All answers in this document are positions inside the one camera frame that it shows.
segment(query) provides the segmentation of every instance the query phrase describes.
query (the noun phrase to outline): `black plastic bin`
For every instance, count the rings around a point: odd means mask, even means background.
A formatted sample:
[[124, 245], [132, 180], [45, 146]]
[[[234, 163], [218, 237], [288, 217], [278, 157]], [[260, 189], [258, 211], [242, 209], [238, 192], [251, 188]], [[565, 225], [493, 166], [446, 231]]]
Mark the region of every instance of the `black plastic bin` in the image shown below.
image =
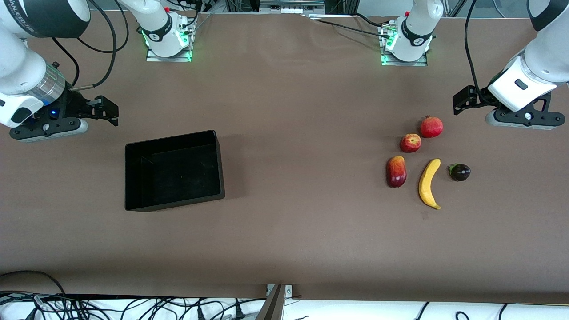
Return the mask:
[[224, 197], [215, 131], [125, 146], [125, 209], [149, 212]]

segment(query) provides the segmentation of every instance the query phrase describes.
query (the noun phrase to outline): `yellow banana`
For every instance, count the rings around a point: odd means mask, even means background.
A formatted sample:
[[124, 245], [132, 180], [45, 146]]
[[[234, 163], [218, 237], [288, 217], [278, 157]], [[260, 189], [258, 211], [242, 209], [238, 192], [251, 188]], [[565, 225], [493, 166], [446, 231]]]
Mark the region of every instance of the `yellow banana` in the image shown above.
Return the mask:
[[428, 163], [427, 167], [423, 171], [421, 175], [421, 180], [419, 181], [419, 196], [423, 202], [435, 209], [440, 209], [440, 206], [435, 202], [435, 197], [433, 197], [431, 192], [431, 182], [432, 177], [435, 175], [435, 172], [440, 167], [440, 159], [433, 159], [431, 162]]

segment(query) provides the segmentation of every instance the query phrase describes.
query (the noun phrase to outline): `toy fruit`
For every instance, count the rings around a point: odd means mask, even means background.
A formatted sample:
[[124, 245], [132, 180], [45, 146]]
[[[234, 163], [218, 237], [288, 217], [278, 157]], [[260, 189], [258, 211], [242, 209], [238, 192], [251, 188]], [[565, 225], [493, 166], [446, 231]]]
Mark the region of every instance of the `toy fruit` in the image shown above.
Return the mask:
[[421, 175], [421, 179], [419, 181], [419, 196], [421, 200], [428, 205], [429, 207], [433, 207], [435, 209], [440, 209], [440, 206], [436, 203], [435, 197], [433, 197], [431, 192], [431, 182], [432, 177], [435, 175], [435, 172], [440, 167], [440, 159], [433, 159], [431, 162], [428, 163], [427, 167], [423, 171]]
[[407, 179], [407, 169], [405, 159], [400, 155], [389, 159], [387, 163], [387, 183], [392, 188], [403, 186]]
[[470, 177], [470, 168], [461, 163], [450, 166], [448, 171], [454, 181], [465, 181]]
[[434, 138], [443, 132], [443, 122], [437, 117], [427, 116], [421, 122], [421, 135], [424, 138]]
[[421, 137], [418, 134], [406, 134], [399, 143], [403, 152], [415, 152], [421, 147]]

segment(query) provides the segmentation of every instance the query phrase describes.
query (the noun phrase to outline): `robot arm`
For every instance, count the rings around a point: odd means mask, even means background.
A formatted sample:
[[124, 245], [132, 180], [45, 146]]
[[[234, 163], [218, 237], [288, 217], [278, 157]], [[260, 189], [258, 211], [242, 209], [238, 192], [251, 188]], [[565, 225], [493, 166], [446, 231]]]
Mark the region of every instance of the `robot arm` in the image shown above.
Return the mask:
[[118, 0], [129, 9], [141, 26], [146, 43], [154, 54], [171, 57], [189, 45], [184, 33], [189, 31], [188, 18], [166, 12], [157, 0]]
[[508, 109], [519, 111], [535, 98], [569, 81], [569, 0], [528, 1], [531, 21], [538, 32], [488, 87]]
[[[136, 17], [155, 55], [174, 56], [188, 46], [187, 17], [167, 13], [157, 0], [119, 1]], [[83, 118], [118, 125], [116, 105], [102, 96], [84, 99], [22, 41], [78, 38], [89, 21], [87, 0], [0, 0], [0, 122], [15, 128], [13, 138], [36, 141], [83, 133]]]
[[[496, 109], [486, 121], [492, 125], [549, 130], [565, 122], [561, 113], [548, 108], [551, 91], [569, 81], [569, 0], [528, 0], [527, 8], [537, 37], [480, 93], [474, 86], [457, 93], [455, 114], [491, 105]], [[543, 108], [536, 109], [540, 103]]]
[[427, 52], [432, 41], [432, 32], [443, 12], [444, 7], [440, 0], [413, 0], [409, 14], [395, 21], [397, 37], [386, 49], [399, 60], [417, 61]]

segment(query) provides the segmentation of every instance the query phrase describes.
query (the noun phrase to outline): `brown table surface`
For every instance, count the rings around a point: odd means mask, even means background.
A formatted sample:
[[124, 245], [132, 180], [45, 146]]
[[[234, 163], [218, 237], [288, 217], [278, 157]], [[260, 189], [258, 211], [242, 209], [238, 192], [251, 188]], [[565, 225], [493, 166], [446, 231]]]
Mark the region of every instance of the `brown table surface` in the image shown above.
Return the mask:
[[[452, 95], [472, 83], [463, 19], [442, 19], [429, 66], [406, 68], [381, 65], [376, 37], [299, 15], [214, 15], [193, 62], [146, 63], [127, 15], [131, 39], [109, 80], [83, 91], [118, 104], [119, 127], [88, 120], [87, 134], [31, 144], [0, 135], [2, 272], [43, 270], [74, 293], [245, 297], [283, 282], [311, 299], [569, 300], [569, 124], [492, 127], [490, 108], [453, 116]], [[526, 19], [473, 20], [480, 82], [533, 37]], [[83, 39], [110, 47], [98, 14]], [[78, 85], [105, 73], [110, 55], [62, 43], [81, 64]], [[31, 47], [73, 78], [51, 40]], [[553, 96], [551, 109], [568, 112], [567, 88]], [[386, 161], [428, 114], [444, 133], [406, 155], [406, 184], [389, 188]], [[209, 129], [224, 200], [124, 210], [125, 144]], [[417, 194], [433, 158], [472, 168], [463, 183], [436, 174], [440, 211]], [[31, 276], [2, 288], [55, 291]]]

